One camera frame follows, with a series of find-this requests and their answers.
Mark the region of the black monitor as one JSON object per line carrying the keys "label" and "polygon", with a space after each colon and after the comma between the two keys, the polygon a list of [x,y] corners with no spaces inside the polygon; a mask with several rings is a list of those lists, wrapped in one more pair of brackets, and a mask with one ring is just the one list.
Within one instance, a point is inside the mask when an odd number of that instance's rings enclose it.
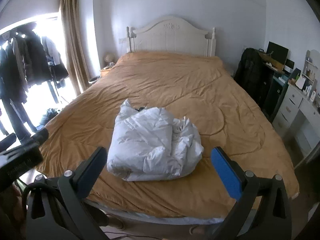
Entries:
{"label": "black monitor", "polygon": [[276,60],[281,64],[285,64],[288,54],[289,54],[288,48],[285,48],[271,41],[268,42],[268,46],[266,50],[267,56],[271,57],[272,59]]}

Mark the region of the white puffer jacket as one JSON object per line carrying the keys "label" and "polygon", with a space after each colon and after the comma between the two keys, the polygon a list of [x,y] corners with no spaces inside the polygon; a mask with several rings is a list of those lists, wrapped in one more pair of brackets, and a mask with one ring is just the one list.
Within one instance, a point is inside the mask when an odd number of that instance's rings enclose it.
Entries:
{"label": "white puffer jacket", "polygon": [[136,109],[126,99],[115,119],[108,172],[124,181],[160,181],[195,170],[204,148],[197,127],[164,108]]}

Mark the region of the black cabinet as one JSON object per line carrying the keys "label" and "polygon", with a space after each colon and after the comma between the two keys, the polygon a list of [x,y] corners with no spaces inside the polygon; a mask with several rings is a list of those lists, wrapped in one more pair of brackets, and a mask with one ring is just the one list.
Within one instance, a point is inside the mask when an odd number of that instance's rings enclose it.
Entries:
{"label": "black cabinet", "polygon": [[282,73],[271,70],[270,68],[269,70],[270,74],[266,80],[266,88],[264,94],[261,96],[260,109],[268,121],[272,123],[287,91],[287,82],[290,73],[286,70],[283,70]]}

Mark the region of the white dresser with drawers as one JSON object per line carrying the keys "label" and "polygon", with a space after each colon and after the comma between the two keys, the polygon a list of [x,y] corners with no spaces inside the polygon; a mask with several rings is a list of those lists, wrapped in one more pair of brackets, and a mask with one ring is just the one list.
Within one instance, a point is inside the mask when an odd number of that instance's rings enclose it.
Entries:
{"label": "white dresser with drawers", "polygon": [[306,52],[303,69],[294,69],[272,125],[284,141],[295,140],[303,160],[319,146],[319,51]]}

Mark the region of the mustard yellow bed quilt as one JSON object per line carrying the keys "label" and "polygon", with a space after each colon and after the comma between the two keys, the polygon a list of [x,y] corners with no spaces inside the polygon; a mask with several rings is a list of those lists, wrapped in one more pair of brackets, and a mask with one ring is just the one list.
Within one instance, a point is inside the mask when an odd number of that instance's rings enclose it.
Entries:
{"label": "mustard yellow bed quilt", "polygon": [[109,147],[123,101],[163,107],[197,127],[202,159],[188,176],[169,181],[126,182],[101,172],[89,199],[109,208],[155,217],[224,218],[229,197],[210,161],[220,146],[242,169],[282,176],[289,198],[299,183],[282,139],[255,101],[232,79],[218,57],[141,51],[122,56],[110,72],[48,122],[37,170],[49,178],[75,169],[97,147]]}

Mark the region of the wooden nightstand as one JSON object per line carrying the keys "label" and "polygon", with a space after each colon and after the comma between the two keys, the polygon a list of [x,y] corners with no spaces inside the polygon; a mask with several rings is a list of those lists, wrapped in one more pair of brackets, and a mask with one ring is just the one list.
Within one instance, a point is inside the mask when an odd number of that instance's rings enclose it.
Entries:
{"label": "wooden nightstand", "polygon": [[100,76],[101,77],[104,77],[106,76],[111,70],[114,69],[114,66],[113,67],[108,67],[108,68],[103,68],[100,70]]}

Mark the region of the white wooden headboard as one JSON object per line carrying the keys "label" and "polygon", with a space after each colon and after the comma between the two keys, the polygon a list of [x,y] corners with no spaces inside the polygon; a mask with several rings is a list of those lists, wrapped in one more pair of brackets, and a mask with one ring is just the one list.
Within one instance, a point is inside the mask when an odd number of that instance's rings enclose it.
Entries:
{"label": "white wooden headboard", "polygon": [[160,17],[146,26],[126,28],[127,51],[161,51],[204,57],[215,56],[216,29],[206,31],[175,17]]}

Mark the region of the rack of dark clothes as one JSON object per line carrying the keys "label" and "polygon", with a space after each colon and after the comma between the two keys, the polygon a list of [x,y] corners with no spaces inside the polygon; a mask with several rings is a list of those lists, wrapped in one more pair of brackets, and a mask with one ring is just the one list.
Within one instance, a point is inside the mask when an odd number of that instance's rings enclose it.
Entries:
{"label": "rack of dark clothes", "polygon": [[65,86],[68,77],[55,43],[40,35],[36,22],[19,25],[1,35],[1,102],[20,142],[39,129],[24,107],[30,90],[45,83],[53,102],[58,104],[58,90]]}

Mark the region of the beige curtain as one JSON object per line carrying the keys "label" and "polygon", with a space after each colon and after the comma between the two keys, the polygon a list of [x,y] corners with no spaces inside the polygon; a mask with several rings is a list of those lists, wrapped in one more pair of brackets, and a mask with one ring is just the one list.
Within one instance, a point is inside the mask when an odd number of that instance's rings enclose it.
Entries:
{"label": "beige curtain", "polygon": [[66,67],[75,94],[79,96],[89,88],[92,74],[84,34],[80,29],[79,0],[60,0],[59,14],[65,39]]}

